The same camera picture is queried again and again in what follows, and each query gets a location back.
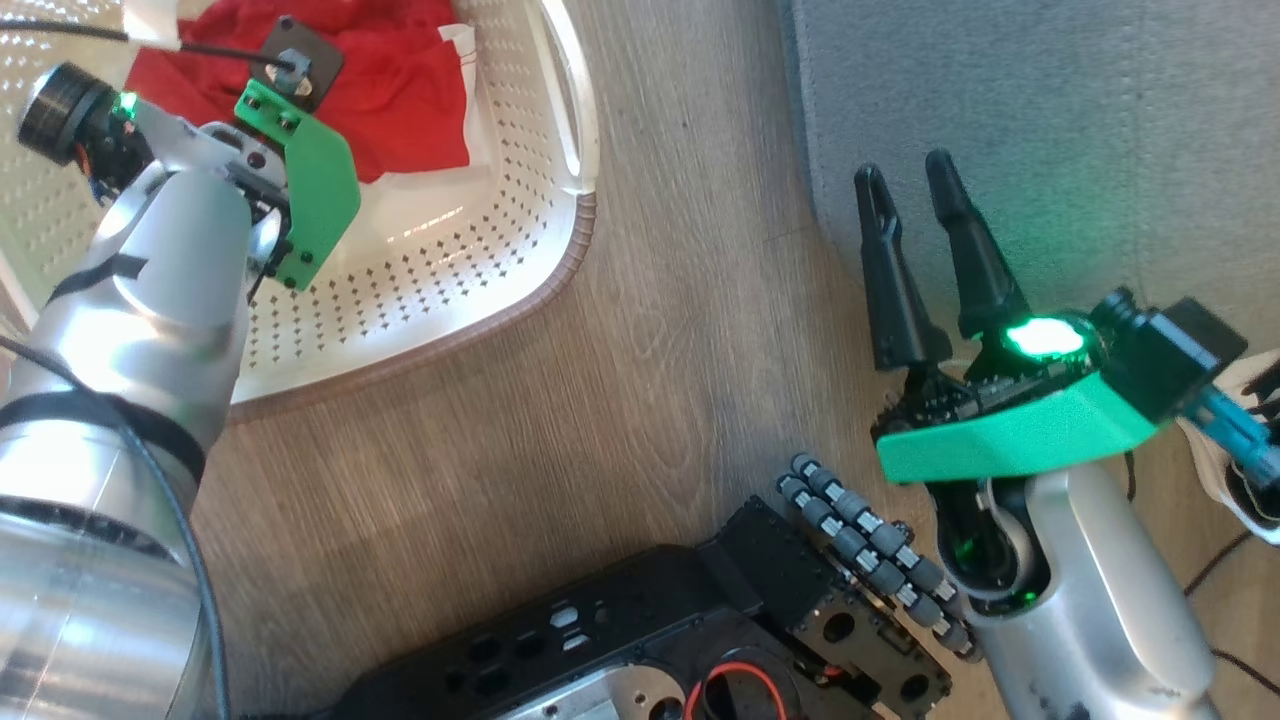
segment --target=red cloth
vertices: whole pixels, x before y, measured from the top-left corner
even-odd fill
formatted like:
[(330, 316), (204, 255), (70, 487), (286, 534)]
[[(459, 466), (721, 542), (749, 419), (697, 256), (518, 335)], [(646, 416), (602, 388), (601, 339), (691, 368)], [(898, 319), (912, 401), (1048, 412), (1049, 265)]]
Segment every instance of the red cloth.
[[(438, 29), (456, 22), (449, 0), (219, 0), (179, 32), (189, 42), (259, 50), (280, 15), (346, 56), (316, 118), (351, 143), (362, 182), (470, 164), (461, 60)], [(201, 126), (230, 120), (246, 82), (243, 60), (142, 50), (125, 87)]]

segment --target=gray carpet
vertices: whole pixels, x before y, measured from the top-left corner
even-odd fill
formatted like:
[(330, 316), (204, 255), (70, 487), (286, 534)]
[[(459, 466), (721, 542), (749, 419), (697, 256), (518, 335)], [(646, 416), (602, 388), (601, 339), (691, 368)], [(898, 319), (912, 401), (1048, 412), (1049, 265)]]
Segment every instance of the gray carpet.
[(823, 232), (858, 266), (876, 161), (934, 320), (954, 332), (924, 155), (950, 149), (1033, 306), (1128, 283), (1280, 343), (1280, 4), (782, 0)]

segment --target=white laundry basket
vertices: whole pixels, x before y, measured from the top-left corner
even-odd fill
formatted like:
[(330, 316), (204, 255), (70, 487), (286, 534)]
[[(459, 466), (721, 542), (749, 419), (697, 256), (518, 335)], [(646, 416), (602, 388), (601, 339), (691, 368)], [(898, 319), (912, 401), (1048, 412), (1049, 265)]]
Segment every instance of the white laundry basket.
[[(193, 17), (211, 0), (183, 0)], [(476, 31), (472, 165), (387, 176), (303, 292), (259, 292), (234, 416), (306, 402), (436, 357), (550, 300), (595, 224), (599, 136), (585, 59), (562, 0), (456, 0)], [(119, 0), (0, 0), (5, 17), (120, 27)], [(73, 60), (116, 87), (128, 46), (0, 32), (0, 327), (29, 328), (102, 210), (74, 167), (14, 140), (32, 82)]]

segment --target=white tape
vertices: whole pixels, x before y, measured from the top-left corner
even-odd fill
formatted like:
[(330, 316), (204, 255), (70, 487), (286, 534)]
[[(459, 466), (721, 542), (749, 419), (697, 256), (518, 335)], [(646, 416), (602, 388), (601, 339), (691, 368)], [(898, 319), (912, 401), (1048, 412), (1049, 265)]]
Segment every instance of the white tape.
[(124, 32), (147, 47), (178, 50), (178, 0), (124, 0)]

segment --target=black cable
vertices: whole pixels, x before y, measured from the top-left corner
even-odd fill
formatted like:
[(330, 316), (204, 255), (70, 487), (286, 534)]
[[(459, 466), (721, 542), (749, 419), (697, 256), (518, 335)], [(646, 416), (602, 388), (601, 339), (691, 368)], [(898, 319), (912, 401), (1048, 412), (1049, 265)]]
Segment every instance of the black cable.
[(1231, 542), (1226, 543), (1226, 546), (1224, 546), (1222, 550), (1220, 550), (1217, 555), (1215, 555), (1213, 559), (1210, 560), (1208, 564), (1206, 564), (1204, 568), (1199, 573), (1197, 573), (1194, 578), (1192, 578), (1192, 582), (1187, 583), (1187, 587), (1183, 589), (1183, 596), (1190, 597), (1192, 593), (1199, 589), (1199, 587), (1204, 583), (1204, 580), (1210, 577), (1210, 574), (1213, 570), (1216, 570), (1217, 566), (1221, 565), (1224, 560), (1226, 560), (1233, 552), (1239, 550), (1240, 546), (1248, 542), (1248, 539), (1252, 537), (1253, 533), (1251, 533), (1249, 530), (1244, 530), (1240, 534), (1235, 536), (1235, 538)]
[(1244, 673), (1245, 675), (1253, 678), (1253, 680), (1257, 684), (1266, 688), (1267, 692), (1270, 692), (1271, 694), (1280, 697), (1280, 685), (1272, 683), (1266, 675), (1254, 670), (1253, 666), (1249, 665), (1248, 662), (1240, 660), (1239, 657), (1231, 655), (1230, 652), (1226, 652), (1225, 650), (1219, 650), (1216, 647), (1213, 648), (1213, 657), (1217, 657), (1219, 660), (1225, 660), (1231, 665), (1235, 665), (1235, 667), (1240, 673)]
[[(1240, 534), (1238, 534), (1234, 538), (1231, 538), (1231, 542), (1226, 543), (1222, 547), (1222, 550), (1220, 550), (1217, 552), (1217, 555), (1215, 555), (1213, 559), (1210, 560), (1204, 565), (1204, 568), (1199, 573), (1196, 574), (1194, 578), (1192, 578), (1192, 582), (1187, 583), (1187, 589), (1183, 591), (1183, 594), (1189, 598), (1197, 589), (1199, 589), (1199, 587), (1202, 584), (1204, 584), (1204, 580), (1208, 579), (1210, 574), (1212, 574), (1213, 570), (1216, 570), (1217, 566), (1221, 565), (1224, 560), (1226, 560), (1228, 557), (1230, 557), (1230, 555), (1233, 552), (1235, 552), (1236, 550), (1239, 550), (1240, 546), (1243, 546), (1245, 542), (1248, 542), (1248, 539), (1252, 538), (1252, 537), (1253, 537), (1253, 533), (1251, 533), (1249, 530), (1244, 530)], [(1274, 682), (1271, 682), (1270, 678), (1267, 678), (1262, 673), (1258, 673), (1248, 662), (1240, 660), (1239, 657), (1231, 655), (1230, 652), (1226, 652), (1225, 650), (1219, 650), (1219, 648), (1215, 647), (1212, 652), (1213, 652), (1213, 657), (1217, 657), (1219, 660), (1225, 660), (1226, 662), (1230, 662), (1231, 665), (1235, 665), (1236, 669), (1239, 669), (1245, 675), (1253, 678), (1253, 680), (1256, 683), (1258, 683), (1260, 685), (1262, 685), (1263, 688), (1266, 688), (1267, 692), (1270, 692), (1271, 694), (1274, 694), (1276, 697), (1280, 697), (1280, 685), (1276, 685)]]
[(164, 469), (160, 468), (160, 462), (156, 460), (155, 455), (151, 454), (151, 450), (145, 442), (142, 442), (142, 438), (138, 437), (133, 425), (131, 425), (128, 420), (120, 415), (119, 410), (115, 409), (115, 405), (109, 402), (97, 391), (84, 384), (60, 361), (3, 334), (0, 334), (0, 347), (4, 347), (18, 357), (22, 357), (28, 363), (33, 363), (58, 375), (77, 392), (84, 393), (84, 396), (97, 402), (100, 410), (115, 423), (115, 430), (120, 434), (120, 439), (124, 441), (124, 445), (136, 455), (142, 457), (142, 464), (146, 465), (147, 470), (160, 484), (160, 489), (164, 492), (165, 500), (169, 502), (169, 509), (173, 511), (174, 519), (178, 523), (178, 532), (182, 534), (182, 542), (187, 548), (187, 555), (191, 557), (191, 569), (196, 575), (196, 585), (200, 592), (200, 605), (205, 611), (205, 621), (209, 623), (209, 644), (214, 665), (214, 696), (218, 701), (218, 716), (221, 720), (230, 720), (232, 703), (229, 685), (227, 682), (227, 648), (223, 637), (221, 618), (218, 614), (218, 600), (214, 597), (214, 585), (209, 580), (209, 569), (205, 566), (205, 556), (200, 552), (200, 543), (196, 542), (196, 533), (191, 528), (191, 520), (187, 519), (187, 514), (182, 507), (182, 502), (178, 500), (178, 493), (174, 489), (169, 475), (166, 475)]
[(1133, 498), (1138, 496), (1138, 471), (1134, 465), (1133, 451), (1130, 450), (1124, 454), (1124, 468), (1129, 471), (1129, 492), (1125, 493), (1125, 497), (1129, 498), (1129, 502), (1133, 502)]
[[(61, 20), (33, 20), (33, 19), (0, 20), (0, 29), (12, 29), (19, 32), (55, 32), (60, 35), (78, 35), (81, 37), (110, 40), (114, 42), (133, 42), (129, 35), (124, 31), (111, 29), (106, 27), (84, 26), (79, 23), (68, 23)], [(200, 42), (183, 42), (182, 49), (179, 51), (195, 53), (197, 55), (212, 55), (215, 58), (232, 58), (236, 60), (248, 60), (251, 63), (262, 63), (266, 65), (275, 65), (278, 68), (289, 72), (297, 69), (297, 65), (294, 65), (288, 60), (273, 58), (271, 55), (264, 55), (261, 53), (239, 50), (236, 47), (221, 47), (216, 45), (204, 45)]]

